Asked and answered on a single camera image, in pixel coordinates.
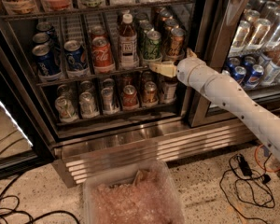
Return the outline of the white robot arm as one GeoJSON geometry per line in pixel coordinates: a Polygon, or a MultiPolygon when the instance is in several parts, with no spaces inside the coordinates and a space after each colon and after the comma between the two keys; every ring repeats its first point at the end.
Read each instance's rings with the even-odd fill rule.
{"type": "Polygon", "coordinates": [[[280,118],[254,102],[232,77],[220,74],[195,56],[178,65],[167,61],[150,63],[148,67],[163,76],[177,77],[211,103],[232,113],[280,162],[280,118]]]}

